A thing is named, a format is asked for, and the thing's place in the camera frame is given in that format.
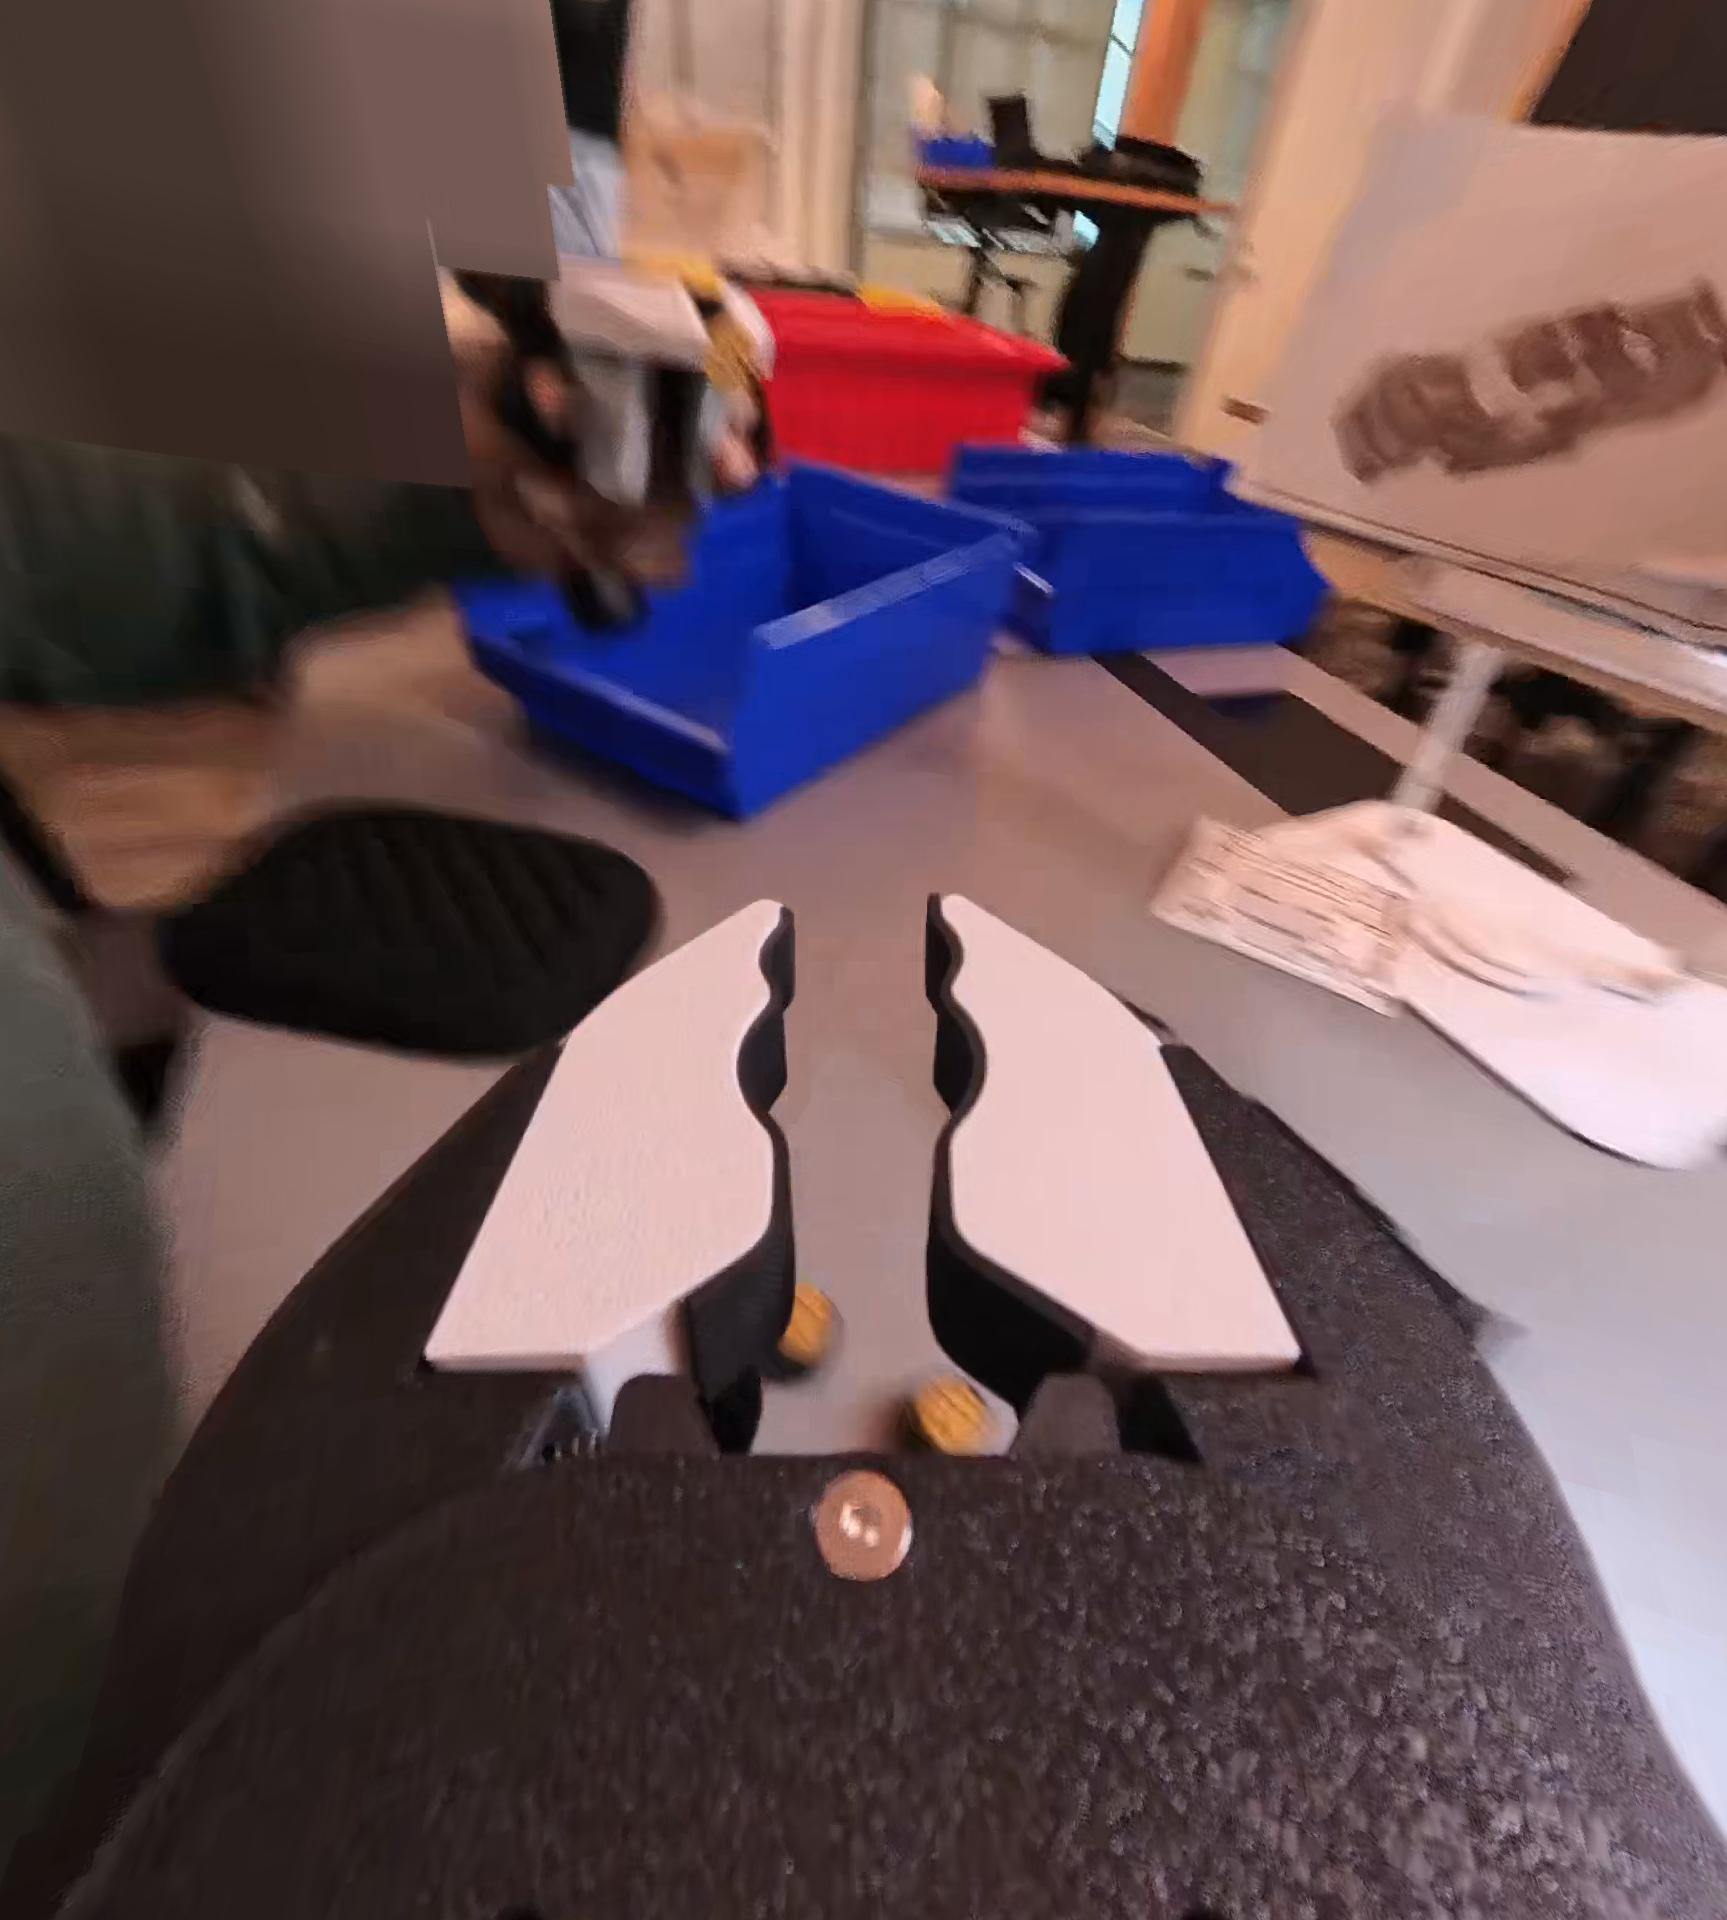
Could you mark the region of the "lego instruction booklet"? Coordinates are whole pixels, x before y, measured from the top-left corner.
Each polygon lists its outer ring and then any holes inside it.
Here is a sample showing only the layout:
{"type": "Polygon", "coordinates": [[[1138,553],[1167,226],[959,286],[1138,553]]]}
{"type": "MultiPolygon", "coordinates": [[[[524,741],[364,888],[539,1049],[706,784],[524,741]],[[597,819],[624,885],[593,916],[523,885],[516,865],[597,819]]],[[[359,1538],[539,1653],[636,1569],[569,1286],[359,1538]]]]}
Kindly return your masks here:
{"type": "Polygon", "coordinates": [[[1727,644],[1727,137],[1396,117],[1264,406],[1245,497],[1727,644]]]}

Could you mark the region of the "red storage bin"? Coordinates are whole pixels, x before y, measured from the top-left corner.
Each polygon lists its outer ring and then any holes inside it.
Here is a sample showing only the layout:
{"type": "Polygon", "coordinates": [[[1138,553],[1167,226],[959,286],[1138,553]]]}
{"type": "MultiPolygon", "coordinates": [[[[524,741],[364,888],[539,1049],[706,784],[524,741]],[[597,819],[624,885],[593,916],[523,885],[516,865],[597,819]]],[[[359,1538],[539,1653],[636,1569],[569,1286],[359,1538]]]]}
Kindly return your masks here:
{"type": "Polygon", "coordinates": [[[723,286],[713,368],[755,378],[779,467],[935,480],[959,446],[1013,446],[1069,362],[938,305],[723,286]]]}

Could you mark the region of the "blue storage bin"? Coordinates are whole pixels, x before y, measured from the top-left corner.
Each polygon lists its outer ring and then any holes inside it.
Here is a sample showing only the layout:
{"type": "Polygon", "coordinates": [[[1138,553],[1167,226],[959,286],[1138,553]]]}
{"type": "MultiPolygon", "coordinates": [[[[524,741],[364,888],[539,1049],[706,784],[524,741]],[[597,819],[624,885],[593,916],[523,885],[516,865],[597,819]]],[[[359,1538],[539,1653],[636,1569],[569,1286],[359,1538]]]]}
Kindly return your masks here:
{"type": "Polygon", "coordinates": [[[1224,460],[961,446],[947,497],[1031,529],[1003,628],[1044,656],[1291,644],[1330,600],[1295,519],[1235,494],[1224,460]]]}
{"type": "Polygon", "coordinates": [[[797,464],[710,507],[631,626],[549,582],[454,596],[537,736],[746,822],[975,686],[1036,556],[1016,516],[797,464]]]}

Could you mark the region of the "white sticker sheet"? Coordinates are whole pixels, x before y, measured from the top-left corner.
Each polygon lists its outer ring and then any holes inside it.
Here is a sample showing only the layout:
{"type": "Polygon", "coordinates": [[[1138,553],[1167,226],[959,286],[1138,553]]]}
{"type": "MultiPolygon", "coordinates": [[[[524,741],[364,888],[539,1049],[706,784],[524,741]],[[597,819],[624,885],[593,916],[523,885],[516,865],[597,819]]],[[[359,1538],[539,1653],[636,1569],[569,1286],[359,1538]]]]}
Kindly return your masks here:
{"type": "Polygon", "coordinates": [[[1404,1003],[1414,865],[1430,816],[1386,801],[1243,830],[1201,819],[1151,914],[1361,1008],[1404,1003]]]}

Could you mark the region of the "white booklet stand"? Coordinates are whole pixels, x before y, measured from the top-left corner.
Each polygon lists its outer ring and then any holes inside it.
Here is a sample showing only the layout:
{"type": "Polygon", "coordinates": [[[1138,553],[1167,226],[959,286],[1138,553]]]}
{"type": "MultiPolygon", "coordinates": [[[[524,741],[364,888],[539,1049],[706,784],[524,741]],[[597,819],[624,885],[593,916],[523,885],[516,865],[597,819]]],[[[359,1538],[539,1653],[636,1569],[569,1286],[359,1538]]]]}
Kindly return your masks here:
{"type": "Polygon", "coordinates": [[[1720,647],[1424,558],[1345,564],[1355,593],[1430,620],[1453,679],[1383,801],[1323,822],[1326,857],[1383,891],[1414,1011],[1564,1132],[1643,1165],[1727,1146],[1727,928],[1688,955],[1435,819],[1509,658],[1727,732],[1720,647]]]}

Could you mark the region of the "person's left forearm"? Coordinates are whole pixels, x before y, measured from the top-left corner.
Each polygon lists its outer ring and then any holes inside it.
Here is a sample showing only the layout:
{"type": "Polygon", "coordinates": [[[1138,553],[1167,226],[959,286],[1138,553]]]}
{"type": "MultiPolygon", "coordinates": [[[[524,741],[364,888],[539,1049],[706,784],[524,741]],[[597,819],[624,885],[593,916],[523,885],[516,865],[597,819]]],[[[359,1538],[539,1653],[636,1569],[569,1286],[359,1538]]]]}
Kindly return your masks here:
{"type": "Polygon", "coordinates": [[[444,484],[0,431],[0,703],[249,693],[315,626],[499,572],[444,484]]]}

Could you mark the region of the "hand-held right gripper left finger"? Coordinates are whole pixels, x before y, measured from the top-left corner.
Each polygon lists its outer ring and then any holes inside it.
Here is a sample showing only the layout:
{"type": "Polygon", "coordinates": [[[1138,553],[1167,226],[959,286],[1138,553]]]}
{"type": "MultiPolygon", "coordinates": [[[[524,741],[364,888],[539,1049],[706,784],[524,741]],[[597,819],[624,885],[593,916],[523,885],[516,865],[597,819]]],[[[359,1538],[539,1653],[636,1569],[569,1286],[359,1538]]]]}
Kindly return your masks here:
{"type": "Polygon", "coordinates": [[[701,1385],[685,1307],[779,1218],[779,1092],[746,1045],[779,1038],[792,940],[792,910],[755,900],[569,1031],[430,1331],[432,1371],[566,1374],[594,1409],[636,1377],[701,1385]]]}

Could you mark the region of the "black dimpled wrist rest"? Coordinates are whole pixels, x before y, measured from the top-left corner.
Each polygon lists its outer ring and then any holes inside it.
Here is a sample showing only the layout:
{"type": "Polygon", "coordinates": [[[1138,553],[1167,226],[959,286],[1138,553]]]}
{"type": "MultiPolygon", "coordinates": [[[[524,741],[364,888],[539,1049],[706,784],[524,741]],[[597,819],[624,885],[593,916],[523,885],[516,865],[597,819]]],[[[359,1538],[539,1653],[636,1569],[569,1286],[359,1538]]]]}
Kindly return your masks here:
{"type": "Polygon", "coordinates": [[[277,822],[158,923],[209,1015],[447,1060],[562,1043],[636,969],[661,896],[590,837],[432,806],[277,822]]]}

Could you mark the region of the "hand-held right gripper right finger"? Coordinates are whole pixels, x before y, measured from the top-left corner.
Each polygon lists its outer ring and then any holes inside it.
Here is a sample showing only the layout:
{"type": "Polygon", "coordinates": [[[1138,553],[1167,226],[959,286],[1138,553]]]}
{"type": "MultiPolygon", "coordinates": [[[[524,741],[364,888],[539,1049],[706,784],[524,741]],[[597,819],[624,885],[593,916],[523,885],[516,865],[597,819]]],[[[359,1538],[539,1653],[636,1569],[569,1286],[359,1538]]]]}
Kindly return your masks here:
{"type": "Polygon", "coordinates": [[[1054,1377],[1287,1377],[1305,1345],[1152,1022],[964,893],[925,903],[925,1312],[1001,1405],[1054,1377]]]}

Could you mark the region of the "wooden standing desk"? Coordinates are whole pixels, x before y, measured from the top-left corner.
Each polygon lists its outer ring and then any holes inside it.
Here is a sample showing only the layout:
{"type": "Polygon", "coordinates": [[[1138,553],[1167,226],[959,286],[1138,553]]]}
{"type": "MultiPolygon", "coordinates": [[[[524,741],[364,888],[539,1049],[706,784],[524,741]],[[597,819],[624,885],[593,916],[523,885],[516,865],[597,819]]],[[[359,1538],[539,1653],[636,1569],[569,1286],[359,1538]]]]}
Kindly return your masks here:
{"type": "Polygon", "coordinates": [[[1079,173],[1054,169],[947,169],[918,159],[914,187],[925,205],[928,226],[961,226],[970,239],[970,272],[956,310],[980,320],[982,286],[988,278],[1013,288],[1020,305],[1029,295],[1023,281],[1001,272],[1001,260],[1017,253],[1009,223],[996,218],[998,205],[1031,207],[1050,223],[1061,216],[1085,216],[1097,226],[1099,244],[1111,246],[1116,232],[1127,232],[1127,267],[1118,272],[1116,298],[1099,317],[1092,341],[1067,355],[1067,446],[1088,446],[1097,408],[1116,386],[1118,341],[1127,305],[1137,292],[1145,253],[1159,226],[1208,226],[1238,212],[1238,201],[1187,195],[1163,186],[1141,186],[1111,173],[1079,173]]]}

